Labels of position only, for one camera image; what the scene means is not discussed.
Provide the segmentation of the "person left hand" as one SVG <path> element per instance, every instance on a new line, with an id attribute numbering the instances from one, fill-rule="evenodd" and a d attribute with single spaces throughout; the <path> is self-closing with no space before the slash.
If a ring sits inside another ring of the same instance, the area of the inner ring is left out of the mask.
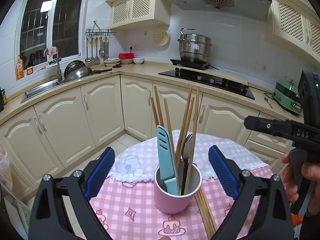
<path id="1" fill-rule="evenodd" d="M 160 239 L 158 239 L 158 240 L 171 240 L 171 238 L 170 237 L 168 237 L 168 236 L 163 236 L 163 237 L 161 237 Z"/>

